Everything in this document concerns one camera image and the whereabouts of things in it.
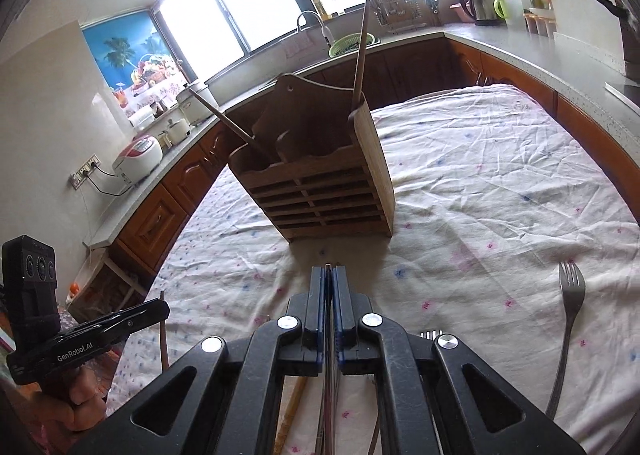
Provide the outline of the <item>person's left hand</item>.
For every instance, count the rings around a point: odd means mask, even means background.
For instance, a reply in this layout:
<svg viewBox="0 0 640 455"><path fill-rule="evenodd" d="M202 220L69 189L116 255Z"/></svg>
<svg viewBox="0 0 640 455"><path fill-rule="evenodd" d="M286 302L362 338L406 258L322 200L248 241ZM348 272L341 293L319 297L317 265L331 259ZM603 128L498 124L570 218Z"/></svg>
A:
<svg viewBox="0 0 640 455"><path fill-rule="evenodd" d="M38 391L32 395L36 417L50 430L79 433L96 427L105 418L106 405L91 368L81 366L66 383L64 397Z"/></svg>

